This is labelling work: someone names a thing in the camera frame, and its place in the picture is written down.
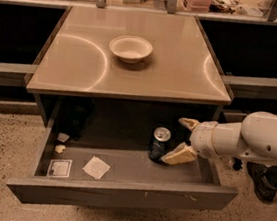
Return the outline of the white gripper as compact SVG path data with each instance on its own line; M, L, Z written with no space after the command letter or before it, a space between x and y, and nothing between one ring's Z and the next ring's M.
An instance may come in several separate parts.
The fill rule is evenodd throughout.
M212 158L215 156L212 140L214 129L218 124L217 121L199 123L196 119L187 119L184 117L179 118L178 122L191 131L189 138L191 146L188 146L185 142L179 144L171 152L161 157L163 163L177 165L195 161L197 154L203 158Z

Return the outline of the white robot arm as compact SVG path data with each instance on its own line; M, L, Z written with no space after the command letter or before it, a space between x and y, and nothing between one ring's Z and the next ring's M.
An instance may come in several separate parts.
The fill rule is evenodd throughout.
M239 123L220 124L181 118L182 126L190 130L190 146L185 142L165 154L161 160L168 165L202 158L229 156L242 161L277 166L277 115L255 112Z

